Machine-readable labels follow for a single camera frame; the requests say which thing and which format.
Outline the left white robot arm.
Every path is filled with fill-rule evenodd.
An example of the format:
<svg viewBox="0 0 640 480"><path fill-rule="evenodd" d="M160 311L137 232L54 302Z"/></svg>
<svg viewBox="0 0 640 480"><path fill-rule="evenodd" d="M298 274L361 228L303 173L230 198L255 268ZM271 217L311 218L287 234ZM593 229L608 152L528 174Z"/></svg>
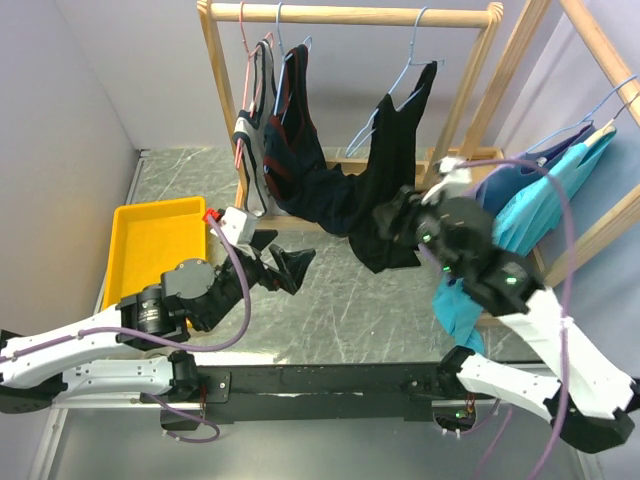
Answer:
<svg viewBox="0 0 640 480"><path fill-rule="evenodd" d="M296 294L316 252L287 252L274 230L260 231L248 251L232 248L213 266L188 259L157 284L84 320L33 336L1 333L1 410L23 414L55 401L105 393L138 393L186 402L202 389L190 344L209 333L250 290Z"/></svg>

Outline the blue wire hanger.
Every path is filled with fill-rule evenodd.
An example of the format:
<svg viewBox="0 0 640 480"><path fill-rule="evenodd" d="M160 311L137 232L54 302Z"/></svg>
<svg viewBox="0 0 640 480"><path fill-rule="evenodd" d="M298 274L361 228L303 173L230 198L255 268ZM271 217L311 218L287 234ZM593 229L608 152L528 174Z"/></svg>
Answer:
<svg viewBox="0 0 640 480"><path fill-rule="evenodd" d="M422 18L424 16L424 14L429 9L430 9L429 6L424 6L420 10L419 14L415 18L413 29L412 29L412 36L411 36L411 40L410 40L409 46L408 46L407 61L406 61L405 65L404 65L403 69L400 71L399 75L395 79L394 83L390 86L389 90L387 91L387 94L389 96L391 96L394 93L394 91L400 85L400 83L402 82L402 80L406 76L407 72L411 68L413 68L413 67L422 67L422 66L426 66L426 65L432 63L432 60L418 61L418 60L414 59L417 31L418 31L418 28L420 27L420 22L421 22L421 20L422 20ZM378 112L379 112L378 108L375 108L371 112L371 115L368 118L367 122L358 131L358 133L353 137L351 142L348 144L348 146L346 147L346 150L345 150L345 156L347 158L351 158L356 153L356 151L360 147L363 146L365 141L368 140L372 136L372 134L374 133L373 123L374 123L375 117L376 117Z"/></svg>

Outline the black tank top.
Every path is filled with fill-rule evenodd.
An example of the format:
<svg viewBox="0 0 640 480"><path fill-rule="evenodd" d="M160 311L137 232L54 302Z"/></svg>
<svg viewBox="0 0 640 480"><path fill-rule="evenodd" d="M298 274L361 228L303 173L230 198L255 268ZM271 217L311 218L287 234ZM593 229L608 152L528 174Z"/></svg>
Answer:
<svg viewBox="0 0 640 480"><path fill-rule="evenodd" d="M391 201L402 187L415 183L416 132L437 71L436 61L426 64L403 105L395 107L387 94L374 116L367 166L355 180L357 208L348 241L356 258L375 274L420 265L411 247L380 236L373 211Z"/></svg>

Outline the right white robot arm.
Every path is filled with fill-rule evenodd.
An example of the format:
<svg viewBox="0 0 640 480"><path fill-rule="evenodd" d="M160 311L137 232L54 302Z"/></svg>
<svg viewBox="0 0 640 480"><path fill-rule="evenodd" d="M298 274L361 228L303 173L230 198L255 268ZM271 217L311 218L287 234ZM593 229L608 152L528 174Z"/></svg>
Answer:
<svg viewBox="0 0 640 480"><path fill-rule="evenodd" d="M426 247L482 309L515 332L551 370L539 376L453 348L437 367L450 398L479 393L517 405L559 429L575 449L595 454L624 444L635 424L639 382L609 361L532 264L492 240L494 218L468 197L427 201L409 188L373 210L380 235Z"/></svg>

